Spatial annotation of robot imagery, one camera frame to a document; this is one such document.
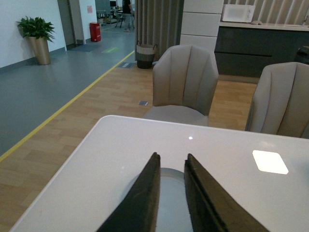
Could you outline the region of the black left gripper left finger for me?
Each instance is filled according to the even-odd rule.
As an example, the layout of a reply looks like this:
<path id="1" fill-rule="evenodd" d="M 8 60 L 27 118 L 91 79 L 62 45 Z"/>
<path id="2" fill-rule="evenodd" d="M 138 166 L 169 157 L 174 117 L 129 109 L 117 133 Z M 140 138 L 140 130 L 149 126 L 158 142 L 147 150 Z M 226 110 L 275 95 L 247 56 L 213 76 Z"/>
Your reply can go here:
<path id="1" fill-rule="evenodd" d="M 154 152 L 142 172 L 98 232 L 154 232 L 156 229 L 161 165 Z"/>

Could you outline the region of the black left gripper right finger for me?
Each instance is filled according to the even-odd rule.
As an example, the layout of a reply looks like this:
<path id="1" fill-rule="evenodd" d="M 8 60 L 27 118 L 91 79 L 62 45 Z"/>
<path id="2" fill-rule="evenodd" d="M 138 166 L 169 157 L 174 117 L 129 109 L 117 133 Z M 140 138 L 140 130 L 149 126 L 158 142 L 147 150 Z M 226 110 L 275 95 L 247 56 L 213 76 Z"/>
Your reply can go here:
<path id="1" fill-rule="evenodd" d="M 195 232 L 267 232 L 192 155 L 184 165 L 185 193 Z"/>

